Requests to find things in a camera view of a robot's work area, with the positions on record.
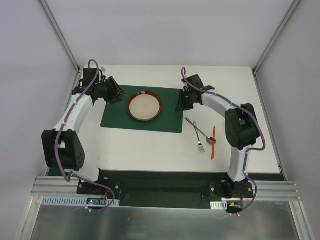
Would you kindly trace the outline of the green placemat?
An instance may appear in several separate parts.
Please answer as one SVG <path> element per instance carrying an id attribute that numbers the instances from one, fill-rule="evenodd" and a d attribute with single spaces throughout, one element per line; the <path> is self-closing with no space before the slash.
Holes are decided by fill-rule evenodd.
<path id="1" fill-rule="evenodd" d="M 130 86 L 122 85 L 126 93 L 122 101 L 107 104 L 102 115 L 100 126 L 102 128 L 154 131 L 180 134 L 183 131 L 183 112 L 176 111 L 180 90 L 176 88 Z M 130 97 L 139 92 L 152 92 L 162 101 L 162 111 L 159 116 L 150 121 L 133 119 L 127 110 Z"/>

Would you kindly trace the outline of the red rimmed beige plate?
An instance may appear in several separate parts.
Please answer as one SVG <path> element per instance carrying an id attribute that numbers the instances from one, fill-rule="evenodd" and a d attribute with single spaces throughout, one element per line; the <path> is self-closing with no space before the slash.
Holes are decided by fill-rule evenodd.
<path id="1" fill-rule="evenodd" d="M 140 91 L 129 98 L 126 109 L 129 116 L 134 120 L 149 122 L 160 115 L 163 103 L 154 92 Z"/>

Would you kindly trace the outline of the silver fork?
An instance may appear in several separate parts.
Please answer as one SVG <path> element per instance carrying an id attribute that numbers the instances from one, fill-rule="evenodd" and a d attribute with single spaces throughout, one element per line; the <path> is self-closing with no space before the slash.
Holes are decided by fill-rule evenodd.
<path id="1" fill-rule="evenodd" d="M 200 140 L 199 131 L 197 129 L 197 123 L 195 121 L 193 121 L 193 124 L 194 124 L 194 130 L 195 130 L 195 133 L 196 133 L 196 136 L 197 136 L 197 140 L 198 140 L 198 144 L 197 144 L 198 150 L 201 153 L 204 153 L 205 149 L 204 149 L 204 146 L 203 146 L 203 144 L 201 143 L 201 140 Z"/>

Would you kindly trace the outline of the copper spoon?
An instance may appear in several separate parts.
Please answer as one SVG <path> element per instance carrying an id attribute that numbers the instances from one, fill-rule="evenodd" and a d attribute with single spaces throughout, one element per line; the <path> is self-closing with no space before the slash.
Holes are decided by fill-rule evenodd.
<path id="1" fill-rule="evenodd" d="M 185 118 L 185 120 L 190 123 L 193 127 L 194 127 L 194 124 L 193 124 L 193 121 L 191 121 L 189 118 Z M 205 137 L 206 141 L 208 144 L 212 145 L 213 144 L 213 137 L 212 136 L 207 136 L 203 131 L 201 131 L 199 128 L 198 128 L 198 125 L 196 127 L 198 129 L 198 134 L 201 134 Z"/>

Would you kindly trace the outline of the orange knife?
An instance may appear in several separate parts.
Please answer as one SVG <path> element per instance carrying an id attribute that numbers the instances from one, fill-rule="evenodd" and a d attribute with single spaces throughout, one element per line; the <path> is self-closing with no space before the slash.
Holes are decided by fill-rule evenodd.
<path id="1" fill-rule="evenodd" d="M 213 127 L 213 143 L 212 143 L 212 151 L 211 151 L 211 160 L 213 160 L 215 158 L 215 144 L 216 144 L 216 126 Z"/>

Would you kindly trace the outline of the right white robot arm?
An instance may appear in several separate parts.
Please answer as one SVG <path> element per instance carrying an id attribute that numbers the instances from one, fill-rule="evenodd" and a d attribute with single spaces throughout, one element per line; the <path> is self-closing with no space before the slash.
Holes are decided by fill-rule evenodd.
<path id="1" fill-rule="evenodd" d="M 188 111 L 194 108 L 194 104 L 200 104 L 224 117 L 225 136 L 231 146 L 230 165 L 225 181 L 214 190 L 222 198 L 237 197 L 248 183 L 249 151 L 261 136 L 255 109 L 250 103 L 238 105 L 219 94 L 214 87 L 204 86 L 197 74 L 186 77 L 182 72 L 181 75 L 184 87 L 179 91 L 177 111 Z"/>

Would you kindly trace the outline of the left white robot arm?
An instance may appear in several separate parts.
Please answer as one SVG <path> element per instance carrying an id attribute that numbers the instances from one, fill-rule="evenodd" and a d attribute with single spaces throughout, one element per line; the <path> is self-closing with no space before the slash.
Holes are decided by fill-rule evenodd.
<path id="1" fill-rule="evenodd" d="M 51 169 L 59 169 L 66 180 L 76 177 L 89 181 L 88 188 L 99 195 L 106 183 L 100 179 L 101 170 L 85 163 L 85 150 L 79 139 L 81 126 L 97 100 L 115 104 L 125 97 L 125 91 L 113 76 L 106 77 L 101 69 L 84 68 L 83 77 L 71 92 L 71 99 L 61 120 L 51 130 L 41 135 L 45 163 Z"/>

